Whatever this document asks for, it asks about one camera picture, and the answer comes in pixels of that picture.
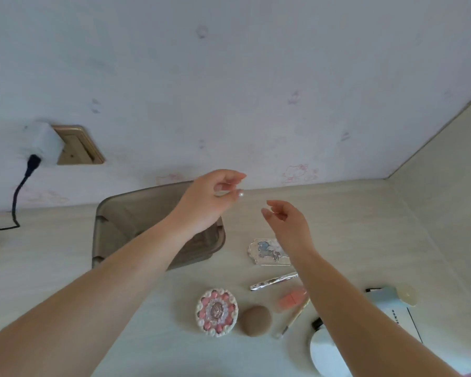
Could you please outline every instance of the hand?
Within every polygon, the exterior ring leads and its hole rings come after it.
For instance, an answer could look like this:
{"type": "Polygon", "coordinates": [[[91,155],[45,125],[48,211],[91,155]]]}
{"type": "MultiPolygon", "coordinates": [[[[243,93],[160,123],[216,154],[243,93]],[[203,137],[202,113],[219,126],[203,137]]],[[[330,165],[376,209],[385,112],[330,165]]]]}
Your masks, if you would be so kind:
{"type": "Polygon", "coordinates": [[[304,215],[292,204],[276,199],[267,200],[269,209],[262,209],[265,220],[276,234],[277,241],[288,254],[295,249],[314,249],[309,225],[304,215]]]}
{"type": "Polygon", "coordinates": [[[237,184],[245,177],[244,173],[235,170],[218,169],[197,178],[168,218],[193,237],[215,223],[239,199],[237,184]],[[214,193],[220,190],[229,192],[215,196],[214,193]]]}

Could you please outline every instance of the white wall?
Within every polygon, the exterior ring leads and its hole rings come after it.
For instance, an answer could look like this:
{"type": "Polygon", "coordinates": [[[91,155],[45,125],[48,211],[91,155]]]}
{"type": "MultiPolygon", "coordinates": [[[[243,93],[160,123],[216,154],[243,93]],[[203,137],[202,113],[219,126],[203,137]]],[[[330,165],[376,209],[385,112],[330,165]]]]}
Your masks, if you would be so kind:
{"type": "Polygon", "coordinates": [[[246,189],[387,177],[469,100],[471,0],[0,0],[0,211],[31,119],[107,158],[37,170],[38,208],[227,167],[246,189]]]}
{"type": "MultiPolygon", "coordinates": [[[[471,295],[390,184],[373,180],[247,191],[223,216],[225,247],[210,260],[167,272],[95,375],[186,375],[193,368],[199,375],[317,375],[307,354],[317,317],[312,307],[281,341],[237,331],[213,341],[192,329],[189,310],[177,308],[213,285],[230,289],[242,308],[272,307],[299,283],[248,291],[283,272],[255,266],[246,254],[254,238],[272,235],[259,211],[267,198],[301,209],[318,251],[358,288],[413,285],[419,304],[412,313],[424,343],[460,372],[471,372],[471,295]]],[[[22,210],[23,226],[0,232],[0,328],[89,269],[94,213],[95,206],[22,210]]],[[[8,220],[0,214],[0,225],[8,220]]],[[[273,330],[287,318],[274,313],[273,330]]]]}
{"type": "Polygon", "coordinates": [[[390,182],[471,291],[471,106],[390,182]]]}

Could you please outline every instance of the brown makeup sponge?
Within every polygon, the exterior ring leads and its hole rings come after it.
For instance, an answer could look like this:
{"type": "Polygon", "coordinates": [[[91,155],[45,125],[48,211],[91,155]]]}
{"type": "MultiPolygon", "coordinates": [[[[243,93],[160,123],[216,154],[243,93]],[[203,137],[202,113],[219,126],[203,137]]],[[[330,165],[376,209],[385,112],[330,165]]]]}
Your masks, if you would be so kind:
{"type": "Polygon", "coordinates": [[[239,323],[246,335],[251,337],[262,336],[269,331],[272,316],[267,307],[254,306],[248,308],[239,316],[239,323]]]}

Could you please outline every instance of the black power cord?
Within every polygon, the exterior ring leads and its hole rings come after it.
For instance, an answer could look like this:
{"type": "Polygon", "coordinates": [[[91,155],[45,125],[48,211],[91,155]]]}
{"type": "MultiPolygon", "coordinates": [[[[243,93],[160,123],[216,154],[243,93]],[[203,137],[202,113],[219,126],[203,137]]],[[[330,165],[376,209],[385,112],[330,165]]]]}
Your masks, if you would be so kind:
{"type": "Polygon", "coordinates": [[[21,225],[18,222],[18,219],[15,215],[16,211],[16,205],[18,204],[18,194],[23,185],[25,184],[26,180],[31,176],[33,171],[38,168],[40,165],[40,162],[42,161],[41,158],[39,158],[37,155],[31,155],[30,158],[28,159],[28,166],[26,168],[26,173],[25,177],[23,177],[22,181],[19,183],[18,187],[14,191],[14,196],[13,196],[13,210],[12,210],[12,215],[13,215],[13,221],[15,223],[15,226],[10,226],[8,228],[0,228],[0,230],[10,230],[10,229],[16,229],[21,227],[21,225]]]}

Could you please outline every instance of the pink jeweled compact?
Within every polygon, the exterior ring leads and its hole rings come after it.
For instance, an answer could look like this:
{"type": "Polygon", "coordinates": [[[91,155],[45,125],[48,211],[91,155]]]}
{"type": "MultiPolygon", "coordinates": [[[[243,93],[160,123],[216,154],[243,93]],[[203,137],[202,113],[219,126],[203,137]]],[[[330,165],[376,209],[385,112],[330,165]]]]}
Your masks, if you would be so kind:
{"type": "Polygon", "coordinates": [[[232,330],[239,308],[236,298],[227,290],[211,289],[197,303],[195,318],[206,335],[220,337],[232,330]]]}

